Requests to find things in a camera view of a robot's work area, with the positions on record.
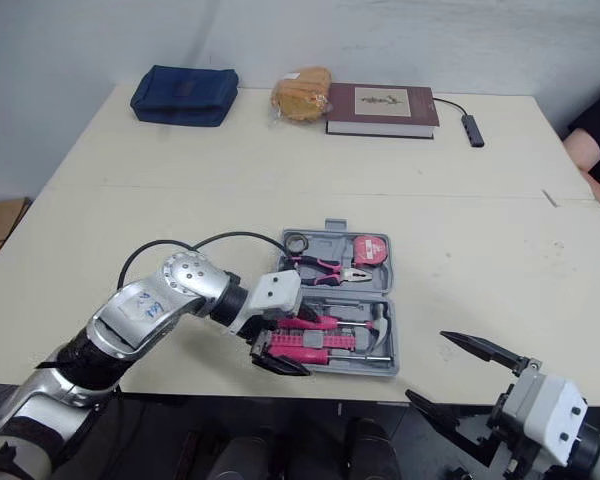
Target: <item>white table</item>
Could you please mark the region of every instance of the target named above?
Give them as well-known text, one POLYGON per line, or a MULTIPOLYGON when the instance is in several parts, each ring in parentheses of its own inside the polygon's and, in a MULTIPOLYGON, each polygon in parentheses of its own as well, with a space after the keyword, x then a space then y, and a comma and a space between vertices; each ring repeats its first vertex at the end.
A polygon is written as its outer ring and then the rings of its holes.
MULTIPOLYGON (((271 125, 264 90, 241 90, 219 128, 146 124, 128 108, 132 93, 114 90, 0 254, 0 382, 21 382, 73 336, 146 241, 235 229, 278 237, 336 217, 392 240, 396 378, 274 376, 251 365, 241 340, 186 316, 123 388, 382 401, 412 388, 493 403, 513 377, 438 335, 455 330, 543 360, 600 405, 600 206, 532 98, 445 96, 476 116, 486 146, 472 149, 445 105, 426 141, 271 125)), ((171 251, 146 252, 128 280, 171 251)), ((250 239, 205 251, 246 285, 277 255, 250 239)))

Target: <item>pliers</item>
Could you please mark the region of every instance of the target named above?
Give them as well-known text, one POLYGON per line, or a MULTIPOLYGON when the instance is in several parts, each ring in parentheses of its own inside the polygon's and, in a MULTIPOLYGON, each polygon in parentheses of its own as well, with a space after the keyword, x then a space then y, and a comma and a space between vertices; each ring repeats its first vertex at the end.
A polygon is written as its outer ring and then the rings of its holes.
POLYGON ((340 262, 335 260, 322 260, 321 258, 310 257, 308 255, 292 257, 291 259, 296 265, 306 265, 329 272, 327 275, 321 277, 303 278, 303 285, 328 285, 330 287, 337 287, 342 282, 368 282, 373 278, 369 272, 358 268, 345 268, 340 262))

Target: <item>brown book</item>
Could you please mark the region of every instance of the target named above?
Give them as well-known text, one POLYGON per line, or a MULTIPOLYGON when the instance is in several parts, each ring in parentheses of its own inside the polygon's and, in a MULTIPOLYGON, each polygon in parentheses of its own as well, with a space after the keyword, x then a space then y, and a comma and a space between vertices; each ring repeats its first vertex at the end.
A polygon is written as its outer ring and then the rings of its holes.
POLYGON ((327 133, 433 138, 440 125, 427 87, 332 83, 327 133))

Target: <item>white wall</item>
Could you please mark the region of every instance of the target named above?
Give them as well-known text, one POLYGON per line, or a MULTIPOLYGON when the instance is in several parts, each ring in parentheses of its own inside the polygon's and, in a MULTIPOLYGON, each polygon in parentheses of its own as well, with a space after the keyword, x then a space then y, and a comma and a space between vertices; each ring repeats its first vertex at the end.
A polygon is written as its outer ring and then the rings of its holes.
POLYGON ((0 0, 0 198, 35 196, 153 64, 530 94, 564 131, 600 92, 600 0, 0 0))

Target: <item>plastic bag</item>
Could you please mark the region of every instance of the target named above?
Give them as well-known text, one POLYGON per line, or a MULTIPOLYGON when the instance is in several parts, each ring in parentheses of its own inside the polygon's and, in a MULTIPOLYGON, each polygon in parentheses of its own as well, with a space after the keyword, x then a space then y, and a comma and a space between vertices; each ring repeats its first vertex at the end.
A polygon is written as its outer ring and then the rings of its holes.
POLYGON ((271 93, 279 117, 314 122, 329 110, 331 72, 324 67, 299 68, 287 73, 271 93))

